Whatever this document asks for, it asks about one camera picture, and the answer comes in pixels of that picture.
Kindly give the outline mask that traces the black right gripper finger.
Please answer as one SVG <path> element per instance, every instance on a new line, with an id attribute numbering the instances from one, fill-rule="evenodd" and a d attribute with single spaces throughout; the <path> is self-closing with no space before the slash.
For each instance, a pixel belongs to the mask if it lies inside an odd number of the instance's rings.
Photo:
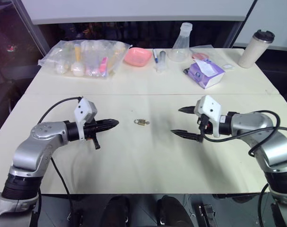
<path id="1" fill-rule="evenodd" d="M 194 114 L 195 106 L 186 106 L 178 109 L 179 112 L 187 113 L 187 114 Z"/>
<path id="2" fill-rule="evenodd" d="M 184 139 L 201 141 L 201 134 L 191 133 L 186 130 L 171 130 L 171 132 Z"/>

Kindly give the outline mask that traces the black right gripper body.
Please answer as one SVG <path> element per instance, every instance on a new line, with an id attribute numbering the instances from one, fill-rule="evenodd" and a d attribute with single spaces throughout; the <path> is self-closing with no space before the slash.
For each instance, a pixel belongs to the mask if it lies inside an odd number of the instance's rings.
<path id="1" fill-rule="evenodd" d="M 198 135 L 198 142 L 202 143 L 204 136 L 208 134 L 213 134 L 213 125 L 209 121 L 209 117 L 207 117 L 205 114 L 202 114 L 197 121 L 199 125 L 200 135 Z"/>

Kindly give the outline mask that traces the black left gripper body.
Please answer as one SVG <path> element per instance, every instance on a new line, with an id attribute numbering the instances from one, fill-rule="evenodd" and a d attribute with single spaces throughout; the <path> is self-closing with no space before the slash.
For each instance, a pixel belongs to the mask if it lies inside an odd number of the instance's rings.
<path id="1" fill-rule="evenodd" d="M 100 123 L 101 121 L 93 121 L 91 123 L 85 123 L 84 125 L 85 140 L 92 140 L 95 149 L 100 149 L 100 145 L 96 135 L 98 133 Z"/>

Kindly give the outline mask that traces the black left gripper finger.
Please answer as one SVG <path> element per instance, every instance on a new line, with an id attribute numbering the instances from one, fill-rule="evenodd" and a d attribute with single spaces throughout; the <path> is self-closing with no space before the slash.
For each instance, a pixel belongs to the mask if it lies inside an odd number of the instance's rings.
<path id="1" fill-rule="evenodd" d="M 119 124 L 118 120 L 115 119 L 102 119 L 99 121 L 101 126 L 116 126 Z"/>
<path id="2" fill-rule="evenodd" d="M 119 124 L 119 122 L 104 122 L 99 124 L 99 131 L 107 131 L 110 130 L 112 128 L 114 128 L 115 126 L 117 126 Z"/>

